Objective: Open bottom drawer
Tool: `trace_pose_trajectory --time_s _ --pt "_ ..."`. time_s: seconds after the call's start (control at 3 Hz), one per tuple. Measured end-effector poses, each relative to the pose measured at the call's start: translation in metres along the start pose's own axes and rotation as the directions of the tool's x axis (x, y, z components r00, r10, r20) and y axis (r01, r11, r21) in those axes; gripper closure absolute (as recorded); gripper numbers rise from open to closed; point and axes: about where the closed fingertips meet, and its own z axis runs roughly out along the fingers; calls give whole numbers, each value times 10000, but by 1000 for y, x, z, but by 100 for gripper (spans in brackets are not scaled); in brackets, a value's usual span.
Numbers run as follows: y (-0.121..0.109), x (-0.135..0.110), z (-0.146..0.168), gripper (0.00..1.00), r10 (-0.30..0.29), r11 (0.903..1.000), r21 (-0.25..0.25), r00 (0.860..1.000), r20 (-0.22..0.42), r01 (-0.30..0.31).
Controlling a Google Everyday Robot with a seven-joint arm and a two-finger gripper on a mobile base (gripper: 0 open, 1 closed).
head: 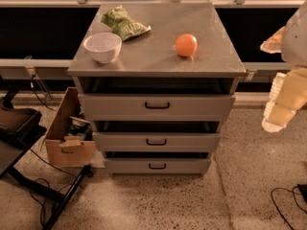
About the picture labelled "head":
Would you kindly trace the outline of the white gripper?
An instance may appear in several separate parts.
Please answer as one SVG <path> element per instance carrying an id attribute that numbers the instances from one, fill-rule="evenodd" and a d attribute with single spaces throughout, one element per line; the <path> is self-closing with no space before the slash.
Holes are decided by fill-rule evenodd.
<path id="1" fill-rule="evenodd" d="M 262 128 L 278 132 L 307 103 L 307 69 L 296 68 L 287 74 L 277 73 L 264 110 Z"/>

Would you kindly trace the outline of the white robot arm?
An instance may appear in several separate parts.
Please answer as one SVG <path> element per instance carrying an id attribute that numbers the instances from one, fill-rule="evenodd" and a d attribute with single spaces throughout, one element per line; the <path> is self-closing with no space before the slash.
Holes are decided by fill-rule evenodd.
<path id="1" fill-rule="evenodd" d="M 262 128 L 267 132 L 278 132 L 307 103 L 307 1 L 284 27 L 262 43 L 260 50 L 280 53 L 292 66 L 287 74 L 276 74 L 264 110 Z"/>

